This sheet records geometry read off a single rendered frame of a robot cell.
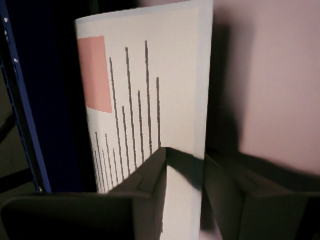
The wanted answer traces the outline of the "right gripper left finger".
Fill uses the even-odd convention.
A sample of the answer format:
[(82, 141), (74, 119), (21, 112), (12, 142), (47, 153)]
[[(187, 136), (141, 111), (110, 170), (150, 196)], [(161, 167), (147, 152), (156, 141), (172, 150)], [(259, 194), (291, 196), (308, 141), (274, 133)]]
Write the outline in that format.
[(160, 240), (167, 148), (159, 147), (106, 193), (24, 193), (1, 220), (10, 240)]

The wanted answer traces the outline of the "white printed sheet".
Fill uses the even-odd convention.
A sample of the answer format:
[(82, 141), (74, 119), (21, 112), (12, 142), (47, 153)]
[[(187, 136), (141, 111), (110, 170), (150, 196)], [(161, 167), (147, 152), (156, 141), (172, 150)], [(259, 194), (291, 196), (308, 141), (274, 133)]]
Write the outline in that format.
[(213, 1), (72, 21), (95, 191), (166, 147), (160, 240), (199, 240)]

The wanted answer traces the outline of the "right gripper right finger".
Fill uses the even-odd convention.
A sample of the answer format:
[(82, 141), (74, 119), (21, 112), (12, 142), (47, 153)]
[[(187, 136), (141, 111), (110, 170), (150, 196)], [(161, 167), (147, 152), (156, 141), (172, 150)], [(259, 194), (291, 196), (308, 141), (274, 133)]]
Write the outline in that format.
[(203, 180), (222, 240), (311, 240), (320, 231), (320, 191), (293, 192), (208, 146)]

